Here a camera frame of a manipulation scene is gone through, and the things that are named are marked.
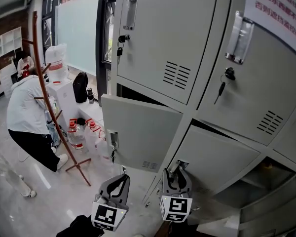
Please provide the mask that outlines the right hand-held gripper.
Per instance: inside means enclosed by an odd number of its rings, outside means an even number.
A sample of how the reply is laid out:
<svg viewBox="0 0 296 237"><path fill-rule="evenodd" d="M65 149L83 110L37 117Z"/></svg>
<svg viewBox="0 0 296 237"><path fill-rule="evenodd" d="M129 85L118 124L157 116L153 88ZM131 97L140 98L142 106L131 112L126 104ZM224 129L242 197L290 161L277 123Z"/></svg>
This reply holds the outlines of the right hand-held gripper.
<svg viewBox="0 0 296 237"><path fill-rule="evenodd" d="M192 206L192 181L186 171L177 168L174 173L167 169L162 173L160 211L164 221L182 223Z"/></svg>

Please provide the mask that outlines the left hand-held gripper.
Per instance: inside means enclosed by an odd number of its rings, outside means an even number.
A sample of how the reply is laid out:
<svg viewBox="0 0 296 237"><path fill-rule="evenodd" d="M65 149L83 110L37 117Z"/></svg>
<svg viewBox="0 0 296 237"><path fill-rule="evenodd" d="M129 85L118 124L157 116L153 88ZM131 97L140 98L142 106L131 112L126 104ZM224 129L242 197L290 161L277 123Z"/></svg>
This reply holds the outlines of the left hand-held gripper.
<svg viewBox="0 0 296 237"><path fill-rule="evenodd" d="M92 202L91 222L94 227L115 232L127 214L130 177L114 176L103 182Z"/></svg>

